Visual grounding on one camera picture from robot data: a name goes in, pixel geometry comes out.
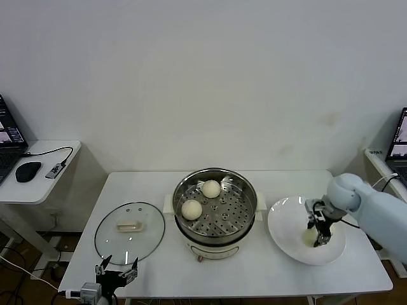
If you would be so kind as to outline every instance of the white wall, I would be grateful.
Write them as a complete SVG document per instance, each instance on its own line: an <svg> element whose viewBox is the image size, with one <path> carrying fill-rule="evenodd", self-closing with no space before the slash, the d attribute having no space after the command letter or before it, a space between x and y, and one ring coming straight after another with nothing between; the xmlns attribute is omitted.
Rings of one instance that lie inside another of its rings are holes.
<svg viewBox="0 0 407 305"><path fill-rule="evenodd" d="M100 181L205 166L354 171L358 149L386 144L407 104L406 10L405 0L3 0L0 91L33 137L81 140Z"/></svg>

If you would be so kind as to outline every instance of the metal rim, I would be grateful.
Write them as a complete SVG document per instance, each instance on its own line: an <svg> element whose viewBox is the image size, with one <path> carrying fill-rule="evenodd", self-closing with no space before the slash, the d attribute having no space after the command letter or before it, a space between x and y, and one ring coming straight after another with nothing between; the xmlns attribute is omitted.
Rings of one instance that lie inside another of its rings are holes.
<svg viewBox="0 0 407 305"><path fill-rule="evenodd" d="M176 221L176 224L177 224L178 229L180 230L180 232L181 232L187 239L189 239L189 240L192 241L193 243L197 243L198 245L205 246L205 247L211 247L211 248L221 248L221 247L230 246L230 245L233 245L233 244L237 243L238 241L242 240L245 236L247 236L247 234L249 234L250 230L252 229L252 227L253 227L253 225L254 225L254 221L255 221L255 218L253 217L253 220L252 220L252 222L249 224L248 229L245 231L244 234L240 235L238 238L236 238L236 239L234 239L234 240L232 240L232 241L229 241L229 242L227 242L227 243L213 244L213 243L204 243L204 242L202 242L202 241L194 240L192 237L190 237L190 236L188 236L187 234L185 234L185 232L180 228L181 225L179 224L179 221L177 220L177 217L174 217L174 219L175 219L175 221Z"/></svg>
<svg viewBox="0 0 407 305"><path fill-rule="evenodd" d="M143 201L129 202L129 203L125 203L124 205L120 205L119 207L115 208L114 210L111 210L105 217L103 217L103 219L101 220L101 222L100 222L99 225L97 226L97 229L96 229L96 231L95 231L95 237L93 238L93 244L94 244L95 249L96 249L96 252L97 252L97 254L100 256L100 258L103 258L103 255L101 255L101 254L99 253L99 251L97 250L97 247L96 247L96 235L97 235L97 231L98 231L99 228L100 228L100 225L101 225L101 224L103 223L103 221L104 221L110 214L112 214L115 210L117 210L117 209L119 209L119 208L121 208L121 207L124 207L124 206L126 206L126 205L132 205L132 204L134 204L134 203L144 203L144 204L146 204L146 205L152 206L152 207L155 208L157 211L159 211L159 213L160 213L160 215L161 215L161 217L162 217L162 219L163 219L163 223L164 223L163 234L162 234L162 236L161 236L161 238L160 238L160 241L157 243L157 246L156 246L154 249L152 249L152 251L150 251L149 254L147 254L146 256L144 256L142 259L139 259L139 262L142 261L143 259L149 257L149 256L158 248L158 246L160 245L161 241L162 241L163 238L164 238L164 234L165 234L165 218L164 218L164 215L162 214L162 212L161 212L155 205L152 205L152 204L150 204L150 203L148 203L148 202L143 202ZM116 266L127 266L127 265L133 264L133 262L129 262L128 264L115 264L115 263L113 263L113 262L109 262L109 264L116 265Z"/></svg>

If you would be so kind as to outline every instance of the table leg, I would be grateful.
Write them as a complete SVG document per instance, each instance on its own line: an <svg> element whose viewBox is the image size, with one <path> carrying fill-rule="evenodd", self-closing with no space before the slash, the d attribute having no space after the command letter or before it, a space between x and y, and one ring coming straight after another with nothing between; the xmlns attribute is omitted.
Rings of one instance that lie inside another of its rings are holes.
<svg viewBox="0 0 407 305"><path fill-rule="evenodd" d="M54 236L50 240L50 245L52 247L56 247L58 245L60 239L61 239L61 236ZM59 257L60 262L69 262L69 261L71 261L73 252L61 251L60 255L61 255L61 257ZM49 258L45 254L42 255L41 258L38 260L36 267L34 268L35 271L33 272L33 275L37 276L38 278L42 277L42 275L45 271L46 265L48 265L49 262L56 262L56 261L57 261L56 259Z"/></svg>
<svg viewBox="0 0 407 305"><path fill-rule="evenodd" d="M317 300L314 299L314 297L312 297L311 295L307 296L307 301L308 301L308 305L315 305Z"/></svg>
<svg viewBox="0 0 407 305"><path fill-rule="evenodd" d="M323 305L342 305L357 297L357 294L332 295L324 301Z"/></svg>
<svg viewBox="0 0 407 305"><path fill-rule="evenodd" d="M4 246L4 248L0 252L1 257L5 257L8 253L8 250L11 248L11 246L14 244L14 238L10 238L7 241L7 244Z"/></svg>
<svg viewBox="0 0 407 305"><path fill-rule="evenodd" d="M6 235L9 239L13 239L15 243L21 243L23 239L14 230L0 219L0 232Z"/></svg>
<svg viewBox="0 0 407 305"><path fill-rule="evenodd" d="M8 205L1 205L0 218L22 238L27 240L31 245L36 247L41 253L50 259L58 259L59 252L56 251L44 238L26 223L19 214L15 213Z"/></svg>

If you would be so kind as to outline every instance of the computer mouse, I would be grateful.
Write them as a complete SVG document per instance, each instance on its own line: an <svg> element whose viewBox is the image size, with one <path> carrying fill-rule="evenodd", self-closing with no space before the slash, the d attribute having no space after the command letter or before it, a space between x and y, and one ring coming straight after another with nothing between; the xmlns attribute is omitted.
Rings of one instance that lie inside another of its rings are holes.
<svg viewBox="0 0 407 305"><path fill-rule="evenodd" d="M17 182L31 181L41 168L41 162L27 162L20 165L15 171Z"/></svg>

